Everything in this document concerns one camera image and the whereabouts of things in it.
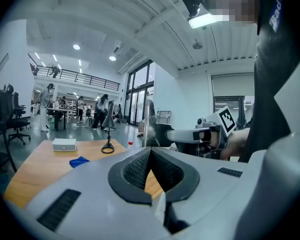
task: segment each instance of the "railing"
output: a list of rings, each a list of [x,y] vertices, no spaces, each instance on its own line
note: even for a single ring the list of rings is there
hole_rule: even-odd
[[[102,87],[114,91],[119,90],[119,83],[117,82],[109,81],[89,74],[78,73],[66,69],[60,69],[60,72],[55,74],[55,72],[53,72],[51,67],[38,66],[33,74],[35,76],[68,80],[68,81],[73,81],[81,84]]]

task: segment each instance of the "desk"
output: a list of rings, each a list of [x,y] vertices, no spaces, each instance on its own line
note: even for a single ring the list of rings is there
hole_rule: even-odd
[[[10,181],[3,198],[24,208],[41,190],[73,169],[69,164],[70,160],[83,156],[93,161],[125,151],[119,142],[112,139],[114,153],[104,154],[101,152],[101,148],[105,142],[106,140],[77,141],[76,151],[54,152],[52,141],[44,140],[20,166]],[[152,171],[148,175],[145,191],[152,195],[152,198],[163,191]]]
[[[63,108],[52,108],[52,107],[47,107],[47,110],[54,110],[54,111],[60,111],[63,113],[63,130],[66,129],[66,119],[67,119],[67,112],[70,112],[71,109],[63,109]],[[58,126],[58,122],[59,122],[59,117],[56,116],[56,113],[54,114],[54,129],[56,131],[59,131],[59,126]]]
[[[7,142],[6,132],[7,132],[7,125],[6,125],[6,123],[3,122],[3,121],[0,121],[0,135],[1,134],[3,135],[3,142],[4,142],[4,146],[5,146],[5,150],[6,150],[6,155],[7,155],[7,159],[4,160],[4,161],[1,161],[0,167],[4,166],[6,164],[6,162],[10,161],[13,170],[16,172],[17,168],[16,168],[15,163],[14,163],[12,157],[11,157],[11,154],[10,154],[10,150],[9,150],[8,142]]]

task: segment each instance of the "black stand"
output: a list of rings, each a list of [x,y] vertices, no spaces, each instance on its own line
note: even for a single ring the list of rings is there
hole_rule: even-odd
[[[115,148],[114,146],[110,143],[110,139],[111,139],[111,136],[110,136],[110,127],[108,127],[108,137],[107,137],[108,141],[107,143],[101,148],[101,152],[104,153],[104,154],[111,154],[115,151]],[[106,152],[104,151],[105,149],[111,149],[111,151],[109,152]]]

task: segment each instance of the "ceiling light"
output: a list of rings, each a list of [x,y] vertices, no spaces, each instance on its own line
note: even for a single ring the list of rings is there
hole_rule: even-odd
[[[228,22],[229,15],[212,15],[210,13],[201,14],[188,19],[188,23],[192,29],[203,27],[215,22]]]
[[[77,44],[74,44],[74,45],[73,45],[73,48],[74,48],[75,50],[80,50],[80,46],[77,45]]]

